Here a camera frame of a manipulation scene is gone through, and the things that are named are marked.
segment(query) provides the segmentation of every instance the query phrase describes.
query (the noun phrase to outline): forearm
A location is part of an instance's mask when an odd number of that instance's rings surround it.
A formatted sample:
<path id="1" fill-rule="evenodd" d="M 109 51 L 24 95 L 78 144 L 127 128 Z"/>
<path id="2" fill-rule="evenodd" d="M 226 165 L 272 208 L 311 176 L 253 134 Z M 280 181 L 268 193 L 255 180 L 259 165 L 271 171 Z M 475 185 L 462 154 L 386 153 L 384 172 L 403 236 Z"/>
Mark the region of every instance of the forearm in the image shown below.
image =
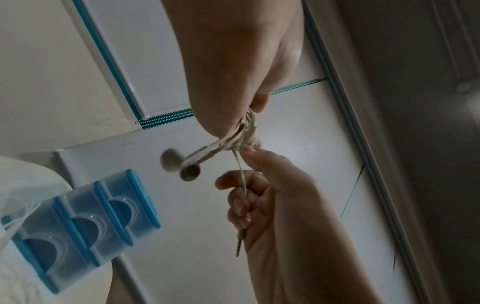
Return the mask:
<path id="1" fill-rule="evenodd" d="M 301 303 L 381 303 L 340 218 L 320 194 L 317 199 L 276 205 L 288 298 Z"/>

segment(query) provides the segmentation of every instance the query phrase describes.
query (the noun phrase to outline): human hand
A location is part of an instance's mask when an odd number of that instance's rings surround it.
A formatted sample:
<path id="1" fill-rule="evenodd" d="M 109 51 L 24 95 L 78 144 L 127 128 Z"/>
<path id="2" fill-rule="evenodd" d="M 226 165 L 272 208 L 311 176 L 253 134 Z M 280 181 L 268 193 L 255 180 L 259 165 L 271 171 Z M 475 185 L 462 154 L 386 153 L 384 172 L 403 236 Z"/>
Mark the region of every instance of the human hand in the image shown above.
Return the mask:
<path id="1" fill-rule="evenodd" d="M 180 45 L 190 103 L 212 135 L 261 112 L 297 65 L 300 0 L 162 0 Z"/>
<path id="2" fill-rule="evenodd" d="M 240 171 L 227 172 L 215 185 L 234 188 L 228 219 L 247 228 L 245 250 L 259 304 L 381 303 L 315 180 L 273 152 L 242 147 L 240 153 L 254 169 L 245 171 L 247 196 Z"/>

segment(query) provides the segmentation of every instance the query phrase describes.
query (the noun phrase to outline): dark wall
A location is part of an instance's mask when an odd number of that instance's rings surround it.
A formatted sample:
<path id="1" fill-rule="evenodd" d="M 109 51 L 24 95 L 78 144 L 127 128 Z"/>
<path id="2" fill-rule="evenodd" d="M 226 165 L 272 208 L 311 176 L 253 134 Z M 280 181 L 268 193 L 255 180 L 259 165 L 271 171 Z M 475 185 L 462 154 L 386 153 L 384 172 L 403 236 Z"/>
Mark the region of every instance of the dark wall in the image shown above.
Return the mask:
<path id="1" fill-rule="evenodd" d="M 461 76 L 478 79 L 449 1 L 437 0 Z M 431 0 L 337 0 L 413 185 L 455 303 L 480 303 L 480 90 L 470 105 Z M 480 50 L 480 1 L 459 2 Z"/>

